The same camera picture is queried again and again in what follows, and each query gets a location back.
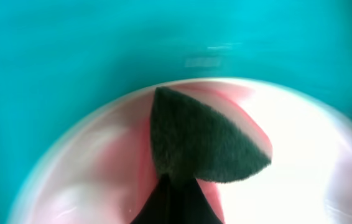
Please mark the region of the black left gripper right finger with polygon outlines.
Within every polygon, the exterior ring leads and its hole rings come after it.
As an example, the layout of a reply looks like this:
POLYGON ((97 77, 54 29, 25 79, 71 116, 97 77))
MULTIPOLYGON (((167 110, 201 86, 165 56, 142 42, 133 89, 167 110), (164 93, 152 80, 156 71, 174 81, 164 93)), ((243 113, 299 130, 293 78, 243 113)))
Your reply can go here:
POLYGON ((171 188, 171 224, 222 224, 208 203, 198 182, 189 180, 171 188))

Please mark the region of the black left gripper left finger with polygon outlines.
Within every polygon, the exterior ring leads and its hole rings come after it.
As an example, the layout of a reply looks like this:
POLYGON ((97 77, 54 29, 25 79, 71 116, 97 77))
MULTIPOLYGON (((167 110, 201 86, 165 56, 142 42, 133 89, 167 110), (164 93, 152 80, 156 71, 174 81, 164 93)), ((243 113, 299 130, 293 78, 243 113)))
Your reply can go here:
POLYGON ((163 175, 131 224, 169 224, 170 203, 170 179, 163 175))

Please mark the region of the green orange sponge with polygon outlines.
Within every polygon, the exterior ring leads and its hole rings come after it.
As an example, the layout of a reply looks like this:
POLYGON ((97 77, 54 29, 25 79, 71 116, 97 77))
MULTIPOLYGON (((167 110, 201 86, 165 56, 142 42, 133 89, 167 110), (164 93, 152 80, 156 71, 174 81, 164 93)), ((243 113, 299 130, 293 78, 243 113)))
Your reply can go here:
POLYGON ((212 107, 158 87, 150 117, 152 159, 159 178, 172 185, 189 180, 228 183, 262 171, 271 158, 234 122, 212 107))

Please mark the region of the white plate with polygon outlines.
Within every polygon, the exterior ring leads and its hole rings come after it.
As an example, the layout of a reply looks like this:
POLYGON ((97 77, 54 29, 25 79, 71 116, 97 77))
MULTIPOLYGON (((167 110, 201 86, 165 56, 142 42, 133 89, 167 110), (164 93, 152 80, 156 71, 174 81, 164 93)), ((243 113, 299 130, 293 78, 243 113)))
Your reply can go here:
MULTIPOLYGON (((237 78, 170 82, 229 116, 268 154, 247 180, 200 182, 223 223, 352 223, 352 122, 288 88, 237 78)), ((157 184, 149 114, 155 88, 85 117, 41 158, 9 223, 130 223, 157 184)))

